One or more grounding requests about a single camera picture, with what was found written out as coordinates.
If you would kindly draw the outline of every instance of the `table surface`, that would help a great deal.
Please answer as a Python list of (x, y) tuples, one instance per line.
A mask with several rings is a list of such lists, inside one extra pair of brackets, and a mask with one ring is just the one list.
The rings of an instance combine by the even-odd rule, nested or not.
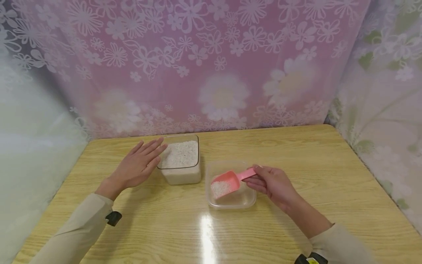
[[(244, 160), (283, 168), (298, 192), (332, 222), (342, 223), (382, 263), (419, 263), (422, 239), (337, 131), (328, 125), (197, 133), (201, 166)], [(85, 197), (140, 140), (90, 142), (14, 263), (28, 263)], [(114, 204), (123, 214), (107, 226), (81, 263), (288, 263), (309, 252), (294, 223), (257, 195), (246, 210), (214, 210), (204, 179), (168, 185), (155, 171)]]

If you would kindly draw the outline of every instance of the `pink scoop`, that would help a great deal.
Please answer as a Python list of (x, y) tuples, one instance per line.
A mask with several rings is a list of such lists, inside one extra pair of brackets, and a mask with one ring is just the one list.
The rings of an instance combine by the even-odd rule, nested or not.
[(211, 182), (211, 191), (215, 199), (228, 195), (229, 193), (239, 190), (242, 180), (254, 176), (256, 173), (253, 168), (245, 170), (241, 173), (228, 171), (217, 176)]

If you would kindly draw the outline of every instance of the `yellow tag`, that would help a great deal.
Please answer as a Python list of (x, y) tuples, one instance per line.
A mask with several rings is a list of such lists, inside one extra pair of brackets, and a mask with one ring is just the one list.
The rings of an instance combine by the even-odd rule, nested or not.
[(306, 260), (309, 262), (309, 264), (319, 264), (319, 262), (316, 261), (314, 258), (307, 258)]

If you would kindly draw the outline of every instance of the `plastic container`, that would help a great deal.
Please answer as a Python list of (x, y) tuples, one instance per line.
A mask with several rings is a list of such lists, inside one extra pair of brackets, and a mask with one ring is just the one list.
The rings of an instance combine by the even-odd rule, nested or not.
[(165, 158), (165, 156), (168, 155), (167, 150), (165, 150), (160, 155), (162, 161), (158, 164), (157, 168), (161, 171), (161, 174), (164, 176), (167, 183), (170, 185), (198, 183), (201, 181), (200, 149), (199, 149), (199, 138), (197, 135), (183, 134), (183, 135), (166, 136), (164, 137), (163, 144), (180, 143), (180, 142), (186, 142), (186, 141), (196, 141), (198, 144), (198, 155), (195, 158), (195, 162), (193, 166), (163, 168), (162, 161)]
[(244, 209), (251, 207), (257, 200), (257, 194), (254, 190), (242, 182), (239, 190), (230, 193), (224, 197), (215, 200), (211, 191), (212, 180), (220, 174), (227, 171), (239, 173), (248, 168), (243, 161), (211, 161), (206, 165), (205, 172), (205, 196), (211, 207), (217, 209)]

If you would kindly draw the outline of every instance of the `beige sleeve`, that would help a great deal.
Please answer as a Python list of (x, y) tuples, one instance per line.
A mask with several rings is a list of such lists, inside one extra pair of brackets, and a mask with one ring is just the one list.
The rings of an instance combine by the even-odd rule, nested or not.
[(30, 264), (77, 264), (97, 241), (112, 212), (113, 201), (90, 194)]
[(310, 239), (313, 252), (329, 264), (376, 264), (365, 245), (342, 225), (334, 224), (327, 231)]

